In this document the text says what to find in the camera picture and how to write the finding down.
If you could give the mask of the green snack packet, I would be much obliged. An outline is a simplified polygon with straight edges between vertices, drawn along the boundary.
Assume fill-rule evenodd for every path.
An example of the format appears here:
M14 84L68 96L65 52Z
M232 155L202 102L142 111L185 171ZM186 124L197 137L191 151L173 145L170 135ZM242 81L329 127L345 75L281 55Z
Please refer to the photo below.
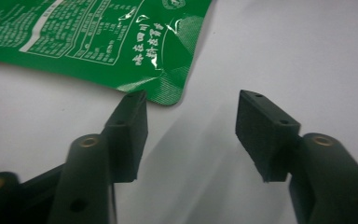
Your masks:
M212 0L0 0L0 62L174 105Z

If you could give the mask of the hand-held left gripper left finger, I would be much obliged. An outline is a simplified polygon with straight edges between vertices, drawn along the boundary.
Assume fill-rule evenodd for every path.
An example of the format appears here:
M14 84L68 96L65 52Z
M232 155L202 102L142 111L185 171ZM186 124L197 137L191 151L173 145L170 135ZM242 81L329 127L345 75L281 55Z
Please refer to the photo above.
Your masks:
M100 133L71 144L48 224L117 224L115 184L137 178L147 135L146 92L128 93Z

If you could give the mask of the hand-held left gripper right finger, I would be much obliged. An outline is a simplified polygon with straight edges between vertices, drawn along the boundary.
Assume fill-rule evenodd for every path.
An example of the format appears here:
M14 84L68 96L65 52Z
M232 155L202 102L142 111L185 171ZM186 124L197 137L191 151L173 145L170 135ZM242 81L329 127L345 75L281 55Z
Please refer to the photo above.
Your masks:
M235 133L265 182L291 178L297 223L358 224L358 162L337 139L299 130L266 96L240 91Z

